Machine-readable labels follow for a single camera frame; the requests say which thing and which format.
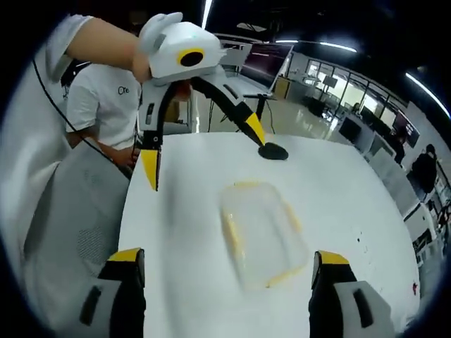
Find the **office room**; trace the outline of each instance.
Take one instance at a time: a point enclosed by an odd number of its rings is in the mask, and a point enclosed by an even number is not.
[[[27,323],[12,332],[444,327],[438,5],[74,3],[23,47],[0,125],[2,289],[7,322]]]

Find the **monitor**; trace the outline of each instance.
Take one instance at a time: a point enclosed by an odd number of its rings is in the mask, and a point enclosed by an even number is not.
[[[363,107],[360,112],[362,115],[362,120],[368,125],[372,130],[377,132],[382,137],[388,137],[391,133],[390,127],[388,127],[380,118],[373,114],[367,107]]]
[[[323,84],[325,86],[329,86],[331,88],[335,88],[336,84],[337,84],[337,79],[335,79],[334,77],[331,76],[326,76],[323,80]]]
[[[360,128],[360,126],[353,120],[345,118],[338,132],[348,140],[350,140],[352,143],[355,143],[357,138],[359,137],[361,130],[362,129]]]
[[[420,134],[403,113],[398,113],[395,120],[393,121],[393,129],[398,131],[402,127],[405,127],[407,130],[407,144],[414,148],[416,142],[418,141],[418,138],[420,137]]]
[[[240,74],[271,91],[292,48],[286,44],[253,44]]]
[[[373,121],[377,119],[373,112],[365,106],[362,107],[360,116],[362,117],[362,120],[365,122],[365,124],[367,124],[369,127],[371,127],[373,125]]]

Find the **desk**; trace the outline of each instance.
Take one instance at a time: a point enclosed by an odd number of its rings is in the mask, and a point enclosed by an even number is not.
[[[290,153],[268,161],[242,133],[164,137],[159,191],[141,159],[130,182],[119,249],[145,250],[145,337],[307,338],[314,252],[346,257],[390,304],[395,329],[416,313],[415,253],[396,205],[351,146],[267,135]],[[277,287],[243,293],[221,231],[219,193],[237,181],[274,185],[302,225],[308,263]]]
[[[345,116],[343,120],[349,118],[352,122],[356,123],[360,127],[359,136],[356,139],[355,146],[362,154],[366,154],[374,139],[374,131],[364,123],[361,119],[359,119],[356,115],[350,113]]]

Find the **window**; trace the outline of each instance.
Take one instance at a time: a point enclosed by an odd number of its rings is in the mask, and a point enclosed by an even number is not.
[[[322,63],[319,72],[318,72],[318,79],[319,81],[316,83],[316,88],[323,90],[325,85],[323,83],[324,78],[326,76],[332,76],[333,67],[331,65],[326,65],[325,63]]]
[[[355,104],[360,104],[364,97],[364,92],[368,81],[364,80],[360,76],[351,74],[350,81],[347,84],[345,94],[341,101],[341,106],[344,106],[347,110],[352,109]]]
[[[333,73],[332,77],[337,80],[337,83],[334,87],[327,88],[327,95],[331,100],[334,100],[337,103],[340,102],[341,97],[343,96],[343,92],[345,91],[346,82],[349,76],[350,73],[346,70],[335,68],[335,72]]]
[[[381,118],[387,98],[388,94],[383,89],[370,83],[368,90],[365,93],[363,105],[378,118]]]
[[[401,104],[397,99],[393,96],[388,98],[388,103],[383,110],[381,120],[390,128],[393,127],[393,123],[395,122],[396,115],[398,113],[403,113],[406,107]]]
[[[304,83],[307,85],[314,85],[315,79],[318,75],[320,63],[317,61],[310,60],[307,66],[307,76],[304,78]]]

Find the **logo on t-shirt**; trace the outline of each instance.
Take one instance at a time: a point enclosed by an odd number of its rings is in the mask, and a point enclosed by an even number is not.
[[[130,92],[130,90],[128,90],[127,87],[122,87],[122,86],[120,86],[120,87],[118,88],[118,94],[119,94],[119,95],[127,94],[127,93],[129,93],[129,92]]]

